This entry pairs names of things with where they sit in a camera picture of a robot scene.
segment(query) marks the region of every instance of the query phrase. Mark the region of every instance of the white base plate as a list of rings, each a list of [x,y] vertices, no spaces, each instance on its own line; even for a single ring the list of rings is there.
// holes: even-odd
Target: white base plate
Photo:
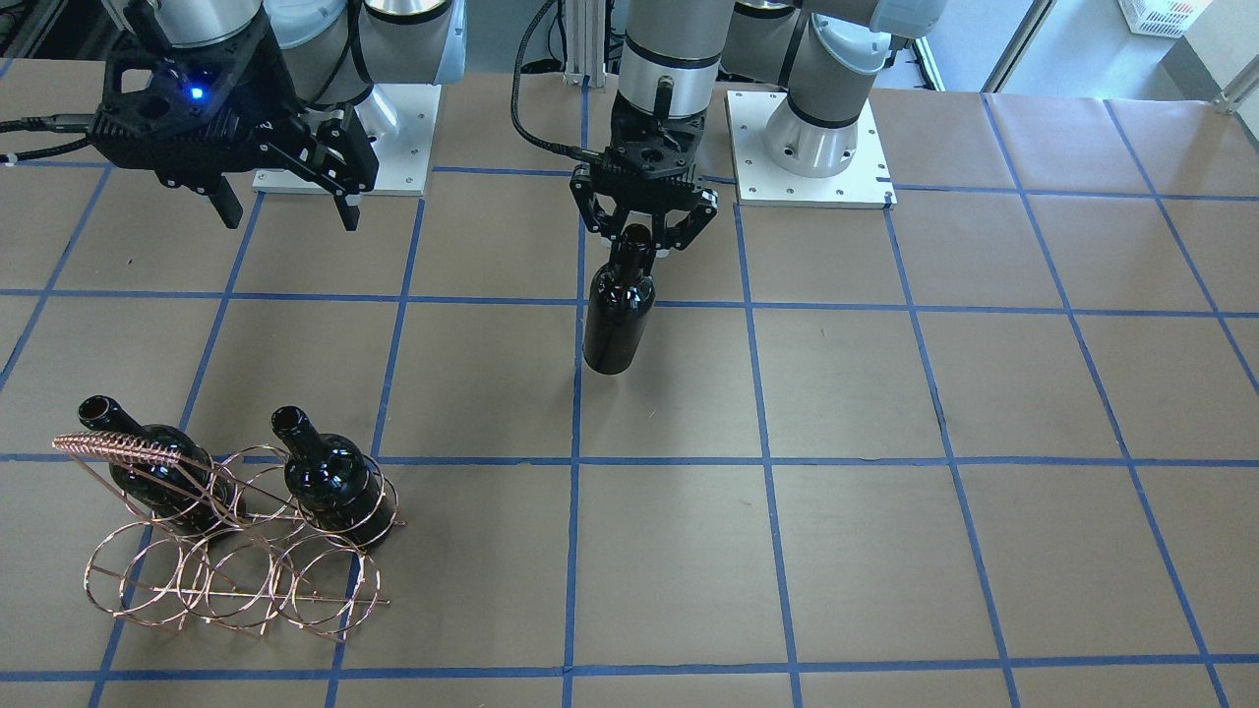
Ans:
[[[388,142],[373,144],[380,170],[376,173],[376,188],[368,194],[423,197],[432,168],[433,128],[442,87],[398,83],[379,84],[376,88],[397,108],[400,131]],[[326,194],[288,170],[256,171],[253,189],[278,194]]]
[[[762,207],[883,209],[896,203],[883,141],[866,102],[857,118],[857,149],[849,168],[832,178],[803,178],[779,168],[762,134],[769,116],[787,98],[783,92],[729,91],[725,94],[734,142],[739,203]]]

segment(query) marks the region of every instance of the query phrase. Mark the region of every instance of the black cable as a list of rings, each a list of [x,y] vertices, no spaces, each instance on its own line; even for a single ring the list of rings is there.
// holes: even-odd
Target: black cable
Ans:
[[[96,116],[91,113],[57,113],[14,121],[0,121],[0,132],[87,132]]]
[[[29,160],[42,160],[44,157],[55,157],[58,155],[64,155],[67,152],[73,152],[92,145],[92,141],[81,137],[74,142],[67,142],[65,145],[58,145],[55,147],[40,147],[39,150],[28,150],[25,152],[10,152],[8,155],[0,155],[0,160],[6,165],[16,165],[18,163],[25,163]]]
[[[516,52],[516,66],[511,72],[511,126],[515,127],[516,132],[520,134],[520,137],[524,137],[530,145],[541,147],[548,152],[564,155],[565,157],[582,163],[597,163],[599,160],[598,152],[578,147],[577,145],[564,145],[560,142],[543,140],[525,130],[525,126],[520,123],[520,69],[525,66],[525,50],[529,49],[529,40],[533,39],[534,31],[538,30],[538,25],[541,24],[543,18],[546,16],[546,11],[550,10],[555,3],[556,0],[546,0],[543,3],[541,9],[538,10],[533,21],[529,23],[529,29],[525,30],[525,35],[520,39],[520,49]]]
[[[555,47],[551,45],[551,40],[550,40],[551,35],[555,34],[555,25],[556,24],[559,24],[559,10],[555,11],[555,16],[551,18],[550,26],[546,28],[546,54],[549,54],[551,59],[563,63],[564,59],[567,59],[568,57],[565,55],[564,59],[560,59],[559,57],[556,57],[555,55]],[[563,52],[564,52],[564,48],[562,45],[560,47],[560,53],[563,53]]]
[[[559,20],[559,60],[562,64],[568,63],[568,30],[564,29],[564,0],[559,0],[559,5],[555,8],[555,19]],[[550,45],[550,35],[546,37],[546,44]]]

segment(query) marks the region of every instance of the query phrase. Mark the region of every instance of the dark wine bottle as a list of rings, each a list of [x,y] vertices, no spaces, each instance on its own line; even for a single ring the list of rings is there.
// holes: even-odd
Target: dark wine bottle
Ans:
[[[93,396],[78,409],[83,427],[98,432],[118,432],[133,435],[162,448],[176,452],[209,469],[210,456],[196,446],[184,431],[162,425],[141,426],[108,396]],[[232,489],[204,469],[194,465],[167,467],[164,465],[132,465],[136,470],[165,481],[181,491],[175,491],[160,482],[145,477],[123,465],[110,465],[110,476],[122,491],[152,509],[157,519],[164,519],[180,535],[206,535],[222,528],[223,520],[214,513],[209,500],[204,499],[200,488],[210,488],[214,498],[228,506]]]
[[[393,500],[381,494],[381,477],[371,474],[354,442],[321,435],[296,406],[276,411],[271,430],[291,454],[285,462],[285,485],[316,528],[364,549],[389,535]]]
[[[651,280],[655,260],[651,231],[630,224],[612,244],[607,265],[594,273],[582,354],[596,372],[619,374],[633,362],[647,326],[647,312],[656,302],[656,285]]]

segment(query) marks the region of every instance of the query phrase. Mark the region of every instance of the white basket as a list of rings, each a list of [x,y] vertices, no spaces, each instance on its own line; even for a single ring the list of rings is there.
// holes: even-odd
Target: white basket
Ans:
[[[1133,34],[1180,39],[1211,0],[1119,0]]]

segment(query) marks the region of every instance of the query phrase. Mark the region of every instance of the blue tape grid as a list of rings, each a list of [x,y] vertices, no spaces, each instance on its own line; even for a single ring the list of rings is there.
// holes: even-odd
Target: blue tape grid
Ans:
[[[1019,178],[1017,170],[1015,170],[1013,160],[1010,156],[1010,151],[1006,145],[1005,137],[1001,134],[1001,128],[997,125],[996,115],[993,113],[990,98],[987,96],[982,96],[981,98],[983,101],[985,113],[988,117],[988,123],[992,127],[992,132],[997,139],[997,145],[1001,149],[1001,155],[1005,159],[1006,168],[1010,170],[1010,176],[1015,180],[1015,186],[1020,189],[1021,193],[1020,198],[1022,199],[1024,209],[1027,213],[1027,219],[1031,222],[1032,232],[1036,234],[1036,241],[1040,244],[1041,253],[1044,253],[1045,256],[1045,263],[1049,266],[1050,276],[1054,278],[1054,286],[1058,288],[1058,295],[1063,300],[1063,306],[1068,310],[1066,319],[1071,325],[1073,333],[1075,334],[1076,343],[1079,344],[1080,348],[1080,354],[1084,357],[1084,363],[1089,369],[1089,375],[1093,378],[1093,384],[1097,387],[1098,396],[1102,398],[1102,404],[1105,408],[1107,418],[1109,420],[1110,427],[1114,431],[1115,442],[1118,442],[1119,445],[1119,451],[1123,455],[1124,461],[1128,462],[1127,465],[1128,475],[1132,479],[1132,485],[1137,493],[1137,498],[1141,501],[1142,511],[1144,513],[1146,520],[1149,524],[1149,530],[1155,537],[1155,544],[1158,547],[1158,553],[1162,557],[1163,566],[1167,571],[1168,577],[1171,578],[1172,587],[1176,591],[1176,597],[1180,601],[1181,611],[1185,614],[1185,620],[1188,624],[1190,632],[1194,635],[1194,642],[1197,645],[1201,663],[1206,666],[1206,673],[1211,679],[1211,685],[1215,689],[1215,695],[1220,702],[1220,707],[1229,708],[1229,698],[1225,695],[1224,687],[1220,684],[1220,675],[1219,671],[1216,671],[1215,661],[1206,648],[1206,640],[1202,637],[1202,630],[1197,624],[1197,619],[1194,615],[1192,607],[1190,606],[1188,595],[1185,592],[1185,586],[1180,581],[1180,576],[1176,572],[1176,564],[1172,562],[1171,553],[1168,552],[1167,544],[1163,540],[1162,532],[1158,528],[1158,520],[1155,518],[1153,508],[1149,504],[1149,499],[1146,496],[1146,489],[1141,481],[1141,474],[1137,471],[1137,465],[1133,462],[1132,454],[1128,450],[1128,443],[1124,441],[1123,431],[1121,430],[1119,426],[1119,420],[1114,413],[1114,407],[1110,404],[1109,396],[1107,396],[1105,385],[1102,383],[1102,377],[1098,373],[1095,362],[1093,360],[1093,354],[1089,351],[1088,344],[1084,341],[1084,333],[1080,329],[1079,320],[1076,319],[1075,314],[1070,311],[1071,310],[1070,297],[1066,294],[1066,287],[1063,285],[1063,278],[1058,273],[1058,267],[1054,265],[1054,258],[1053,256],[1050,256],[1049,243],[1045,241],[1045,236],[1040,228],[1040,222],[1036,219],[1036,214],[1032,212],[1031,200],[1027,198],[1026,193],[1022,193],[1022,183]],[[1109,103],[1107,103],[1107,110],[1110,111]],[[1118,127],[1118,120],[1115,118],[1113,111],[1110,111],[1110,117],[1114,121],[1115,126]],[[1121,128],[1121,137],[1123,137],[1124,142],[1127,144],[1131,156],[1133,157],[1133,160],[1137,161],[1137,165],[1141,169],[1142,175],[1146,176],[1146,183],[1149,186],[1151,193],[1153,193],[1153,184],[1149,181],[1148,175],[1146,175],[1144,168],[1141,166],[1141,161],[1139,159],[1137,159],[1136,151],[1133,151],[1131,144],[1127,142],[1127,136],[1122,134],[1122,128]],[[1163,215],[1167,217],[1166,210],[1163,212]],[[1167,224],[1171,226],[1170,217],[1167,217]],[[1183,251],[1183,247],[1182,252],[1187,258],[1188,252]],[[1201,278],[1199,278],[1199,285],[1202,287],[1204,294],[1207,294],[1206,283],[1202,282]],[[1214,309],[1214,300],[1210,300],[1210,294],[1207,294],[1207,299],[1212,304]],[[1220,324],[1221,326],[1226,328],[1222,317],[1220,319]]]
[[[1107,113],[1110,116],[1110,122],[1113,122],[1114,128],[1119,131],[1119,139],[1123,140],[1123,146],[1127,147],[1128,155],[1131,155],[1132,160],[1137,164],[1137,170],[1141,171],[1141,179],[1146,181],[1146,188],[1149,189],[1149,197],[1153,197],[1155,204],[1158,205],[1158,212],[1163,215],[1163,222],[1167,223],[1167,228],[1172,232],[1172,238],[1176,239],[1176,246],[1180,248],[1181,256],[1185,257],[1185,263],[1194,273],[1194,280],[1197,281],[1197,286],[1202,290],[1202,295],[1206,297],[1206,302],[1211,307],[1211,312],[1215,315],[1216,320],[1219,320],[1220,329],[1224,330],[1224,336],[1228,338],[1229,345],[1233,346],[1233,351],[1238,355],[1241,368],[1246,372],[1246,378],[1250,379],[1250,387],[1255,389],[1255,393],[1259,393],[1259,379],[1255,379],[1255,373],[1250,369],[1250,364],[1246,363],[1246,358],[1241,353],[1241,348],[1238,346],[1238,340],[1233,336],[1233,330],[1229,329],[1229,323],[1220,314],[1220,307],[1215,304],[1215,297],[1211,296],[1210,288],[1206,287],[1206,281],[1202,278],[1202,273],[1197,270],[1194,257],[1190,256],[1188,248],[1185,246],[1185,239],[1181,238],[1180,229],[1176,228],[1176,223],[1172,222],[1172,217],[1167,212],[1167,204],[1165,204],[1162,197],[1158,195],[1158,190],[1155,188],[1155,181],[1149,179],[1149,173],[1146,171],[1146,166],[1141,163],[1141,157],[1137,156],[1137,150],[1133,149],[1132,141],[1128,140],[1128,134],[1119,123],[1119,116],[1115,115],[1114,106],[1112,106],[1109,101],[1105,101],[1104,105]]]
[[[11,60],[5,62],[0,66],[0,78],[8,71]],[[112,669],[113,654],[117,650],[118,640],[121,639],[121,622],[117,624],[115,631],[111,634],[110,642],[106,648],[104,656],[102,658],[101,669],[96,671],[0,671],[0,682],[93,682],[93,697],[91,705],[97,705],[101,698],[101,693],[106,682],[130,682],[130,680],[327,680],[329,692],[326,697],[326,705],[335,705],[336,702],[336,687],[340,680],[368,680],[368,679],[404,679],[404,678],[563,678],[564,682],[564,708],[569,708],[572,704],[572,679],[574,677],[604,677],[604,675],[669,675],[669,674],[749,674],[749,673],[773,673],[781,674],[786,673],[792,679],[792,694],[793,704],[798,708],[802,705],[802,698],[799,692],[799,675],[807,673],[841,673],[841,671],[918,671],[918,670],[976,670],[976,669],[1001,669],[1007,679],[1007,685],[1011,693],[1012,705],[1017,705],[1017,693],[1012,680],[1011,669],[1024,669],[1024,668],[1047,668],[1047,666],[1107,666],[1107,665],[1204,665],[1212,682],[1212,687],[1216,690],[1216,695],[1220,700],[1221,707],[1228,707],[1228,699],[1224,695],[1222,687],[1219,682],[1219,675],[1215,669],[1220,664],[1259,664],[1259,654],[1211,654],[1205,641],[1200,627],[1194,619],[1192,610],[1188,603],[1187,595],[1185,593],[1183,586],[1181,585],[1178,576],[1176,574],[1175,564],[1170,557],[1166,543],[1162,539],[1162,534],[1158,529],[1157,520],[1155,519],[1153,510],[1149,506],[1148,500],[1144,496],[1144,490],[1141,484],[1141,477],[1137,472],[1137,467],[1142,466],[1194,466],[1194,467],[1259,467],[1259,460],[1175,460],[1175,459],[1134,459],[1131,456],[1127,446],[1122,440],[1118,421],[1114,416],[1113,408],[1110,407],[1109,399],[1107,398],[1105,389],[1100,382],[1100,377],[1097,368],[1088,353],[1088,348],[1084,344],[1083,334],[1078,326],[1078,315],[1097,315],[1097,316],[1163,316],[1163,317],[1212,317],[1216,319],[1221,329],[1225,331],[1226,338],[1233,345],[1238,359],[1246,372],[1253,385],[1259,391],[1256,385],[1254,370],[1250,368],[1245,357],[1240,351],[1235,338],[1228,328],[1228,320],[1230,319],[1259,319],[1259,312],[1229,312],[1221,311],[1214,297],[1211,296],[1200,271],[1197,270],[1194,260],[1176,231],[1170,214],[1166,210],[1165,203],[1167,200],[1210,200],[1210,202],[1259,202],[1259,197],[1216,197],[1216,195],[1178,195],[1178,194],[1160,194],[1149,179],[1148,173],[1141,164],[1131,141],[1124,134],[1122,126],[1119,125],[1113,108],[1107,105],[1112,120],[1115,127],[1119,130],[1121,137],[1124,141],[1126,147],[1129,150],[1133,160],[1137,163],[1138,169],[1149,189],[1148,194],[1128,194],[1128,193],[1081,193],[1081,191],[1063,191],[1063,190],[1025,190],[1019,183],[1017,174],[1012,168],[1010,161],[1008,151],[1006,150],[1005,142],[1001,137],[1000,130],[993,120],[991,107],[985,101],[986,111],[988,112],[988,118],[991,127],[997,134],[998,142],[1003,156],[1007,163],[1007,168],[1011,170],[1011,175],[1017,185],[1016,189],[988,189],[988,188],[962,188],[962,186],[948,186],[948,185],[917,185],[917,184],[900,184],[896,185],[899,189],[906,190],[934,190],[934,191],[977,191],[977,193],[1001,193],[1001,194],[1015,194],[1020,195],[1027,208],[1029,218],[1032,220],[1034,231],[1036,232],[1037,239],[1040,242],[1041,249],[1045,254],[1046,262],[1050,267],[1051,275],[1054,276],[1055,285],[1059,288],[1059,294],[1063,299],[1063,307],[964,307],[964,306],[948,306],[948,305],[917,305],[913,302],[912,294],[909,290],[908,277],[904,272],[904,265],[900,258],[899,244],[895,239],[894,224],[890,215],[886,217],[889,227],[889,238],[893,241],[894,254],[898,261],[898,270],[901,277],[901,286],[905,291],[906,305],[880,305],[880,304],[811,304],[811,302],[754,302],[750,294],[750,283],[748,280],[748,263],[747,252],[743,242],[743,227],[742,227],[742,213],[739,207],[735,205],[735,220],[737,220],[737,233],[739,238],[739,256],[740,256],[740,270],[744,285],[744,301],[743,302],[705,302],[705,301],[662,301],[660,305],[665,307],[743,307],[747,314],[748,330],[749,330],[749,354],[752,357],[753,375],[754,375],[754,388],[757,394],[758,404],[758,423],[762,435],[762,457],[583,457],[580,456],[580,378],[582,378],[582,359],[580,359],[580,340],[582,340],[582,309],[584,305],[584,229],[579,227],[578,232],[578,292],[574,299],[490,299],[490,297],[442,297],[442,296],[413,296],[409,294],[410,288],[410,273],[413,271],[414,258],[419,243],[421,222],[423,215],[423,202],[419,203],[415,219],[415,229],[413,233],[413,239],[410,244],[410,251],[408,253],[408,267],[404,276],[404,282],[402,292],[395,296],[378,296],[378,295],[353,295],[353,294],[266,294],[266,292],[234,292],[234,282],[239,272],[240,265],[243,263],[246,251],[248,248],[249,239],[253,233],[253,228],[257,223],[258,214],[262,208],[262,197],[256,202],[253,213],[251,214],[249,226],[247,227],[244,238],[242,241],[240,249],[238,251],[237,260],[233,263],[232,273],[228,280],[228,285],[223,292],[147,292],[147,291],[87,291],[87,290],[55,290],[57,280],[68,261],[71,252],[77,243],[79,236],[88,219],[91,218],[92,210],[94,209],[97,202],[99,200],[101,193],[103,191],[106,180],[112,171],[112,168],[104,163],[84,163],[84,161],[37,161],[20,165],[23,169],[31,168],[79,168],[79,169],[101,169],[102,175],[98,181],[92,198],[89,199],[87,208],[84,209],[74,232],[63,251],[57,267],[54,268],[48,283],[42,290],[35,288],[5,288],[0,290],[0,295],[5,296],[37,296],[39,297],[35,309],[31,312],[30,319],[23,334],[20,335],[16,345],[10,354],[5,368],[0,372],[0,389],[3,389],[9,375],[11,374],[23,349],[25,348],[31,331],[34,330],[39,315],[42,314],[48,300],[52,297],[170,297],[170,299],[212,299],[219,300],[219,311],[215,317],[214,326],[212,328],[210,336],[206,341],[205,350],[203,353],[201,362],[198,368],[196,377],[194,378],[194,384],[189,392],[189,397],[185,404],[184,414],[181,416],[180,425],[186,426],[190,418],[193,407],[195,404],[195,398],[200,388],[200,383],[204,379],[205,368],[209,363],[210,355],[213,354],[214,344],[217,341],[218,331],[222,326],[223,317],[225,315],[225,309],[233,300],[293,300],[293,301],[379,301],[379,302],[397,302],[398,304],[398,317],[395,320],[394,336],[390,344],[389,364],[387,367],[385,380],[381,388],[381,401],[378,411],[376,428],[373,438],[371,450],[379,454],[380,437],[384,426],[384,414],[388,408],[388,398],[392,387],[392,377],[397,365],[398,346],[400,344],[400,336],[403,331],[403,325],[405,320],[405,309],[412,302],[452,302],[452,304],[506,304],[506,305],[539,305],[539,306],[569,306],[577,309],[575,316],[575,338],[577,344],[574,348],[574,399],[573,399],[573,447],[570,457],[534,457],[534,459],[507,459],[507,457],[381,457],[381,462],[389,465],[516,465],[520,462],[531,462],[536,465],[569,465],[572,470],[572,486],[570,486],[570,506],[569,506],[569,556],[568,556],[568,578],[565,587],[565,648],[564,648],[564,664],[562,666],[507,666],[507,668],[494,668],[494,669],[475,669],[475,668],[438,668],[438,669],[342,669],[341,660],[344,658],[344,645],[339,646],[334,655],[334,661],[331,666],[326,670],[274,670],[274,671],[254,671],[254,670],[115,670]],[[582,130],[583,130],[583,145],[585,144],[585,136],[588,135],[589,126],[589,96],[588,89],[583,88],[583,115],[582,115]],[[449,173],[472,173],[472,174],[507,174],[507,175],[522,175],[522,176],[544,176],[544,178],[567,178],[567,171],[559,170],[515,170],[515,169],[485,169],[485,168],[457,168],[457,166],[437,166],[434,171],[449,171]],[[720,184],[733,184],[729,178],[708,178],[710,181]],[[1046,195],[1065,195],[1065,197],[1090,197],[1090,198],[1123,198],[1123,199],[1155,199],[1158,204],[1167,226],[1172,229],[1172,234],[1176,238],[1177,246],[1195,275],[1207,302],[1211,307],[1210,311],[1129,311],[1129,310],[1076,310],[1071,307],[1069,299],[1066,297],[1065,288],[1061,285],[1061,280],[1058,276],[1056,268],[1053,260],[1049,256],[1047,247],[1044,242],[1044,237],[1040,233],[1039,224],[1035,220],[1035,215],[1030,210],[1027,203],[1027,195],[1031,194],[1046,194]],[[943,459],[884,459],[884,460],[860,460],[860,459],[802,459],[802,457],[773,457],[769,451],[768,432],[764,417],[764,399],[763,391],[760,385],[760,372],[759,372],[759,355],[757,351],[757,339],[755,339],[755,310],[769,310],[769,309],[818,309],[818,310],[881,310],[881,311],[904,311],[910,315],[912,323],[915,329],[915,339],[919,344],[919,351],[923,358],[924,372],[927,373],[929,387],[932,388],[933,404],[937,407],[937,413],[942,416],[942,406],[938,398],[938,389],[934,383],[934,375],[930,369],[930,359],[923,340],[920,328],[918,325],[918,314],[924,311],[942,311],[942,312],[993,312],[993,314],[1041,314],[1041,315],[1065,315],[1073,324],[1073,330],[1078,338],[1081,348],[1081,354],[1085,358],[1085,363],[1089,367],[1090,375],[1094,379],[1094,384],[1098,388],[1098,393],[1103,399],[1105,406],[1108,418],[1115,431],[1117,440],[1121,445],[1121,451],[1123,454],[1119,459],[1087,459],[1087,457],[1037,457],[1037,456],[992,456],[992,457],[956,457],[952,454],[952,445],[948,440],[947,428],[942,425],[942,440],[946,445],[946,457]],[[25,462],[59,462],[64,457],[59,455],[24,455],[24,454],[10,454],[0,455],[0,461],[25,461]],[[957,474],[957,469],[963,465],[997,465],[997,464],[1020,464],[1020,465],[1102,465],[1102,466],[1123,466],[1129,470],[1129,475],[1133,480],[1134,488],[1142,503],[1143,511],[1146,514],[1147,522],[1151,525],[1151,530],[1155,535],[1156,543],[1158,545],[1161,557],[1165,562],[1168,576],[1172,580],[1173,587],[1176,588],[1177,597],[1181,602],[1181,607],[1186,615],[1186,620],[1190,624],[1191,631],[1194,634],[1195,641],[1199,646],[1197,654],[1176,654],[1176,655],[1117,655],[1117,656],[1055,656],[1055,658],[1011,658],[1003,648],[1003,640],[1001,639],[1000,624],[996,616],[996,607],[992,600],[991,588],[987,583],[987,576],[982,566],[982,554],[980,552],[978,537],[974,530],[973,520],[969,517],[968,505],[964,498],[964,486],[961,482],[961,477]],[[577,534],[577,522],[578,522],[578,490],[579,490],[579,469],[580,465],[760,465],[765,470],[765,485],[767,485],[767,499],[769,503],[769,522],[771,522],[771,534],[774,543],[774,561],[776,572],[778,576],[783,625],[784,625],[784,641],[787,644],[788,661],[787,663],[767,663],[767,664],[749,664],[749,665],[682,665],[682,666],[650,666],[650,665],[577,665],[573,656],[573,642],[574,642],[574,624],[575,624],[575,569],[577,569],[577,549],[578,549],[578,534]],[[786,571],[782,558],[782,545],[778,534],[778,518],[777,518],[777,501],[773,489],[773,466],[774,465],[918,465],[918,466],[949,466],[951,472],[954,476],[954,484],[958,490],[959,503],[963,509],[963,518],[967,524],[968,535],[972,543],[972,552],[976,557],[977,571],[981,576],[981,585],[985,590],[985,600],[988,603],[990,619],[993,624],[995,637],[998,644],[998,659],[961,659],[961,660],[947,660],[947,661],[856,661],[856,663],[799,663],[796,658],[794,650],[794,636],[793,625],[791,621],[791,603],[789,596],[787,593],[786,583]]]
[[[743,232],[743,209],[734,204],[734,233],[739,244],[739,273],[743,281],[743,307],[748,326],[748,354],[752,363],[752,389],[757,399],[757,428],[760,433],[760,465],[765,476],[765,506],[769,510],[769,539],[774,552],[774,576],[778,582],[778,605],[783,621],[783,644],[787,650],[787,673],[791,679],[793,708],[803,708],[805,695],[799,683],[799,658],[796,653],[796,624],[791,614],[791,592],[787,586],[787,564],[783,558],[782,529],[778,524],[778,491],[769,450],[769,422],[765,417],[765,393],[760,377],[760,350],[757,348],[757,317],[752,309],[752,276],[748,270],[748,246]]]
[[[909,321],[914,329],[914,340],[918,343],[918,354],[923,360],[923,372],[927,374],[927,388],[932,394],[932,406],[935,408],[935,421],[939,425],[940,442],[944,445],[944,457],[948,462],[949,474],[953,477],[953,489],[957,494],[958,505],[962,510],[962,522],[966,524],[966,535],[971,543],[971,556],[974,559],[974,569],[980,577],[980,590],[983,592],[983,603],[988,612],[988,622],[992,625],[992,639],[997,646],[997,659],[1001,673],[1006,680],[1006,692],[1010,694],[1011,708],[1019,708],[1019,687],[1015,684],[1013,666],[1010,663],[1010,650],[1006,648],[1005,632],[1001,631],[1001,619],[997,615],[997,602],[992,596],[992,585],[988,581],[988,572],[983,563],[983,552],[980,547],[980,533],[974,528],[974,517],[971,513],[971,503],[967,500],[966,484],[962,481],[962,471],[953,454],[953,441],[948,432],[948,418],[944,416],[944,404],[940,402],[939,387],[935,383],[935,370],[932,367],[930,355],[927,350],[927,339],[923,336],[923,326],[918,317],[918,309],[914,306],[914,295],[909,287],[909,275],[905,271],[905,261],[900,254],[900,243],[896,241],[896,227],[891,220],[891,210],[884,209],[884,223],[888,227],[888,238],[891,239],[891,253],[896,260],[896,273],[900,277],[900,288],[905,295],[905,304],[909,306]]]

